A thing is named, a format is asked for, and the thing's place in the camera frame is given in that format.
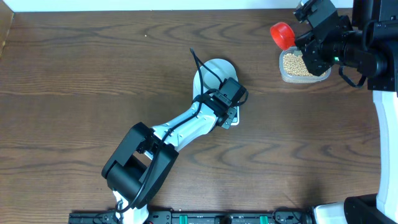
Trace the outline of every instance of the wood grain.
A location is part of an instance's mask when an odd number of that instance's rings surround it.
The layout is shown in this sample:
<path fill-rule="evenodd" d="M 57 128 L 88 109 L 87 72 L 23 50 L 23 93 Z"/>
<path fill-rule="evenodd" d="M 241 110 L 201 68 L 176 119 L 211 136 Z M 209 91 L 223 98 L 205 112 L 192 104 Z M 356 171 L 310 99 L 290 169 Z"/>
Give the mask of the wood grain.
<path fill-rule="evenodd" d="M 6 44 L 8 31 L 11 27 L 12 17 L 14 13 L 8 8 L 3 0 L 0 0 L 0 57 L 2 49 Z"/>
<path fill-rule="evenodd" d="M 66 223 L 73 210 L 114 206 L 102 166 L 132 125 L 190 106 L 189 47 L 203 61 L 233 62 L 250 96 L 239 126 L 180 153 L 152 205 L 270 210 L 376 193 L 371 92 L 350 88 L 336 69 L 321 83 L 284 83 L 269 28 L 307 29 L 291 13 L 16 14 L 0 60 L 0 222 Z"/>

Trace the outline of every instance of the green connector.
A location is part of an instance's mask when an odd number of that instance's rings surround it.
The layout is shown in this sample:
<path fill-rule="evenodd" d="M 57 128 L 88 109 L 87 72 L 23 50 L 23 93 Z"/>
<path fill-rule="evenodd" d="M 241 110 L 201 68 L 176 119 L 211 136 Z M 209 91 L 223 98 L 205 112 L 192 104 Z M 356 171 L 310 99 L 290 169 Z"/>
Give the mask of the green connector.
<path fill-rule="evenodd" d="M 180 215 L 180 224 L 188 224 L 188 215 Z"/>
<path fill-rule="evenodd" d="M 260 224 L 269 224 L 268 217 L 267 216 L 260 216 Z"/>

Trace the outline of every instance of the white wall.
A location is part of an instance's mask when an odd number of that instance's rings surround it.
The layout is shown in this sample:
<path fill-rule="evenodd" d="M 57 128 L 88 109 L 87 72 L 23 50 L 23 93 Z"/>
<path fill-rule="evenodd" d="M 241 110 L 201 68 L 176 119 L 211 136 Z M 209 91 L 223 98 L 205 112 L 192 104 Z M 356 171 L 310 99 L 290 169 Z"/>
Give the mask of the white wall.
<path fill-rule="evenodd" d="M 14 12 L 295 8 L 299 0 L 4 0 Z M 352 7 L 353 0 L 332 0 Z"/>

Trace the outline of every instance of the plastic container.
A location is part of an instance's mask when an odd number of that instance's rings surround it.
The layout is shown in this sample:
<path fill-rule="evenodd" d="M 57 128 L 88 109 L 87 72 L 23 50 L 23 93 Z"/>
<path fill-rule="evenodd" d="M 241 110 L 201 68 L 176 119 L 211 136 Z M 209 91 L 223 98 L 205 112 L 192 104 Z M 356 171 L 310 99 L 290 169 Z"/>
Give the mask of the plastic container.
<path fill-rule="evenodd" d="M 326 71 L 326 75 L 324 76 L 310 76 L 310 77 L 306 77 L 306 76 L 299 76 L 299 75 L 291 75 L 288 74 L 285 71 L 284 68 L 284 55 L 285 54 L 292 54 L 295 50 L 297 50 L 297 47 L 291 47 L 287 50 L 282 51 L 282 53 L 280 53 L 279 56 L 279 70 L 280 70 L 280 74 L 282 74 L 282 79 L 283 81 L 287 82 L 287 83 L 316 83 L 316 82 L 320 82 L 323 81 L 325 79 L 327 79 L 330 75 L 331 72 L 331 68 L 329 68 Z"/>

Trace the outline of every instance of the red lid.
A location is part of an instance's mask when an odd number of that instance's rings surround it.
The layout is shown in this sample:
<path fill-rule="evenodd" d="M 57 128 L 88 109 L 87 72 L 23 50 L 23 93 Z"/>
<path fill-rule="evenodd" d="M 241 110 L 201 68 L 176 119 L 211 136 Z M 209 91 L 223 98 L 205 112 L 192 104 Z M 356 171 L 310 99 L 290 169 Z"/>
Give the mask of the red lid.
<path fill-rule="evenodd" d="M 271 36 L 274 39 L 275 43 L 282 50 L 287 50 L 289 47 L 294 46 L 294 32 L 289 25 L 284 22 L 278 22 L 273 25 L 270 29 Z"/>

